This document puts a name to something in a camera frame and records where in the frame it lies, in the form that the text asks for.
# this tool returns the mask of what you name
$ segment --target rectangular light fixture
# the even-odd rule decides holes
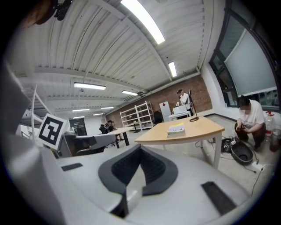
[[[104,90],[106,86],[97,85],[97,84],[90,84],[90,83],[74,83],[74,87],[80,87],[80,88],[90,88],[90,89],[99,89]]]
[[[137,96],[137,93],[133,93],[133,92],[130,92],[130,91],[122,91],[122,93]]]
[[[172,76],[173,76],[173,77],[177,76],[176,67],[175,67],[174,62],[169,63],[169,67],[170,67]]]
[[[150,14],[137,0],[122,0],[121,4],[127,7],[132,13],[134,13],[134,15],[148,29],[157,44],[160,44],[165,41],[161,31],[159,30],[154,20],[151,18]]]
[[[72,110],[73,112],[79,112],[79,111],[88,111],[90,109],[75,109],[75,110]]]
[[[84,118],[85,116],[77,116],[77,117],[73,117],[73,119],[79,119],[79,118]]]

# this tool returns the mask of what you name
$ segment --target white metal shelf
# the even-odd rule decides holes
[[[129,115],[125,115],[124,116],[124,113],[129,112],[129,111],[133,111],[133,110],[135,112],[133,112],[133,113],[131,113]],[[131,115],[137,115],[137,117],[129,119],[129,120],[126,120],[126,117],[131,116]],[[124,112],[120,112],[120,116],[121,116],[123,127],[133,126],[133,123],[128,124],[128,122],[132,121],[132,120],[137,120],[138,123],[135,124],[135,125],[139,126],[141,131],[142,131],[143,128],[151,128],[151,127],[153,127],[153,122],[152,122],[152,119],[151,119],[151,115],[153,115],[152,106],[151,106],[151,103],[147,102],[147,101],[145,101],[145,103],[143,103],[143,104],[135,105],[135,107],[132,108],[132,109],[126,110]],[[149,120],[141,121],[141,118],[144,118],[144,117],[149,117]],[[144,124],[144,123],[151,123],[151,126],[144,127],[144,126],[142,126],[142,124]]]

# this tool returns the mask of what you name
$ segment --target white roller blind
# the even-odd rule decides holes
[[[238,95],[254,94],[276,87],[267,58],[256,40],[246,30],[225,64]]]

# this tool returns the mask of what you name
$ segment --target white board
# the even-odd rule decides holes
[[[39,129],[38,141],[57,150],[66,123],[66,120],[47,113]]]

